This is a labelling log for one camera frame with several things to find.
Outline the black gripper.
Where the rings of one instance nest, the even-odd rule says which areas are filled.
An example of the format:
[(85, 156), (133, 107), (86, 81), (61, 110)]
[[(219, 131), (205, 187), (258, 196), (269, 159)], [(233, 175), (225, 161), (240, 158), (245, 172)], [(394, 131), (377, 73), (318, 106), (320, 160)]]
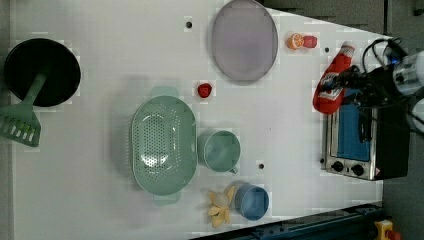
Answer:
[(393, 80), (393, 66), (378, 67), (365, 73), (356, 65), (343, 71), (337, 81), (344, 89), (353, 89), (342, 100), (343, 105), (352, 104), (359, 107), (383, 107), (399, 99), (399, 91)]

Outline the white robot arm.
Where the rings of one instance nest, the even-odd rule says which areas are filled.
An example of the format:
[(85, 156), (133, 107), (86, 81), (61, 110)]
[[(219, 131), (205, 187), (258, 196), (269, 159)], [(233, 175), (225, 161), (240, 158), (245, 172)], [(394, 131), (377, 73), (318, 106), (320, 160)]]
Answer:
[(362, 109), (400, 109), (411, 129), (423, 133), (423, 53), (391, 58), (371, 72), (356, 65), (336, 76), (331, 90), (354, 89), (351, 102)]

